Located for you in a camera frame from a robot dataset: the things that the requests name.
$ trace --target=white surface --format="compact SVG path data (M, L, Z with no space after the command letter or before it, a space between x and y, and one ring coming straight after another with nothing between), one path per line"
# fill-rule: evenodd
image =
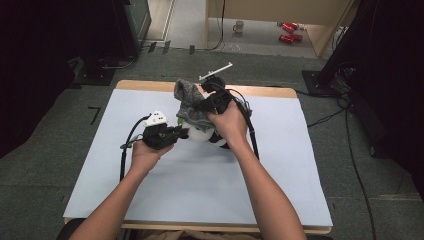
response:
M286 192L302 224L332 226L299 100L247 100L261 163ZM138 119L157 109L175 126L179 106L170 92L114 90L64 217L87 217L118 184L119 146ZM127 169L130 156L129 149ZM182 139L143 181L125 219L256 224L232 152Z

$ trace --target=gray fabric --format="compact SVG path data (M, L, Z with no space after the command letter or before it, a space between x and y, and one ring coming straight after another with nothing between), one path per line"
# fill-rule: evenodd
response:
M194 110L194 106L205 99L194 83L178 79L175 83L174 97L181 101L177 117L184 119L203 132L209 128L215 128L215 125L208 119L207 112Z

